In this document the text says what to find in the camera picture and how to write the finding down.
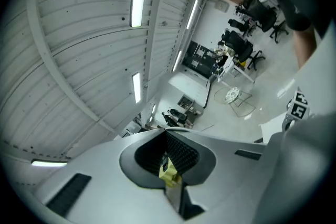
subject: white floor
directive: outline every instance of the white floor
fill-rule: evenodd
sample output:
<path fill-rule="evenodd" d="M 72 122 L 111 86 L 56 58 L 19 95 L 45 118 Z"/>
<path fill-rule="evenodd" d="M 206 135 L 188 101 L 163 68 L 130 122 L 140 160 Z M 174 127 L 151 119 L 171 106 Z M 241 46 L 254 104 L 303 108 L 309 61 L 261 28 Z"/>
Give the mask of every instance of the white floor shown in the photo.
<path fill-rule="evenodd" d="M 253 68 L 246 69 L 246 73 L 255 80 L 255 83 L 251 83 L 240 74 L 236 78 L 228 74 L 223 77 L 230 86 L 239 87 L 242 91 L 252 94 L 246 101 L 256 109 L 249 115 L 238 118 L 230 105 L 218 103 L 218 96 L 217 101 L 215 100 L 214 94 L 225 86 L 214 82 L 208 105 L 204 114 L 195 122 L 194 130 L 244 142 L 262 138 L 260 125 L 284 113 L 287 103 L 297 89 L 297 85 L 293 83 L 293 76 L 298 71 L 298 64 L 292 43 L 292 32 L 289 29 L 288 31 L 289 35 L 281 33 L 278 44 L 269 38 L 271 30 L 267 33 L 263 33 L 260 29 L 255 30 L 252 37 L 248 38 L 254 44 L 254 50 L 262 50 L 262 55 L 266 57 L 266 60 L 257 63 L 257 71 Z M 250 111 L 248 105 L 239 108 L 240 115 Z"/>

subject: table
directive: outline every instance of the table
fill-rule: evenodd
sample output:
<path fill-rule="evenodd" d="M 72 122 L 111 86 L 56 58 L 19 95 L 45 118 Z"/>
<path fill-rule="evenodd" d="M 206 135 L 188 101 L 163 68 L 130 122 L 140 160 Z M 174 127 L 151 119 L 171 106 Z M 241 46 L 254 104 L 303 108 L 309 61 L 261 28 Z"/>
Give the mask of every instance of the table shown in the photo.
<path fill-rule="evenodd" d="M 245 78 L 247 78 L 249 81 L 254 83 L 254 80 L 246 74 L 244 71 L 242 71 L 239 67 L 235 65 L 233 62 L 233 57 L 229 56 L 227 60 L 225 61 L 225 64 L 223 65 L 223 71 L 220 73 L 220 75 L 217 77 L 218 82 L 222 82 L 225 86 L 230 87 L 225 81 L 222 80 L 224 74 L 229 73 L 231 70 L 236 69 L 239 73 L 241 73 Z"/>

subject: black slot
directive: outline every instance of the black slot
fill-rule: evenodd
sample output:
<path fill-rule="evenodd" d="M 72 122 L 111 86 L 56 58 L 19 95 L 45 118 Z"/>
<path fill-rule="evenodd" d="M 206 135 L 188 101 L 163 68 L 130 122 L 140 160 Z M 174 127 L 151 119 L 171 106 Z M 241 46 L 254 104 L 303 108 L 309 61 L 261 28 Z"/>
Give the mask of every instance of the black slot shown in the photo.
<path fill-rule="evenodd" d="M 56 214 L 65 217 L 91 178 L 91 176 L 75 174 L 55 197 L 49 201 L 47 207 Z"/>
<path fill-rule="evenodd" d="M 235 152 L 236 155 L 239 155 L 241 157 L 249 158 L 249 159 L 254 159 L 258 161 L 261 157 L 260 153 L 255 153 L 255 152 L 250 152 L 250 151 L 243 151 L 243 150 L 237 150 Z"/>

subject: desk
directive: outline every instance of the desk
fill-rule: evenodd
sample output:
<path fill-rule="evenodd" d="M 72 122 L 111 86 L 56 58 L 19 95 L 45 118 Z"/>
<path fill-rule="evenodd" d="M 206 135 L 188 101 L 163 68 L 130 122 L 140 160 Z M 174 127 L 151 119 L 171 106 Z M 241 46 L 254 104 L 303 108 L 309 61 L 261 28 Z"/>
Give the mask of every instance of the desk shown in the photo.
<path fill-rule="evenodd" d="M 254 80 L 248 75 L 246 74 L 244 71 L 242 71 L 239 67 L 237 67 L 235 65 L 235 63 L 233 62 L 233 57 L 229 57 L 227 58 L 225 64 L 223 65 L 223 71 L 222 73 L 220 73 L 220 75 L 217 78 L 218 82 L 222 82 L 223 84 L 225 84 L 226 86 L 229 86 L 226 82 L 222 81 L 222 78 L 224 76 L 224 74 L 229 73 L 232 69 L 236 69 L 239 73 L 241 73 L 245 78 L 247 78 L 249 81 L 251 81 L 252 83 L 254 83 Z"/>

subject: yellow object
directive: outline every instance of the yellow object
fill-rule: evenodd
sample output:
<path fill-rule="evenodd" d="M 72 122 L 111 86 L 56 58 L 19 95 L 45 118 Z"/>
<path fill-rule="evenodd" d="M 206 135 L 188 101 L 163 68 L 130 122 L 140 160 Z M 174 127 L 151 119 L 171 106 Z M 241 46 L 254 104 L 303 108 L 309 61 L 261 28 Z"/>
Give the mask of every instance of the yellow object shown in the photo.
<path fill-rule="evenodd" d="M 163 165 L 160 167 L 159 178 L 165 181 L 168 187 L 175 185 L 175 178 L 177 176 L 177 170 L 175 169 L 172 161 L 168 158 L 168 164 L 166 171 L 163 171 Z"/>
<path fill-rule="evenodd" d="M 244 62 L 239 62 L 239 63 L 240 63 L 240 65 L 243 66 L 243 67 L 245 67 L 245 65 L 246 65 L 246 61 L 244 61 Z"/>

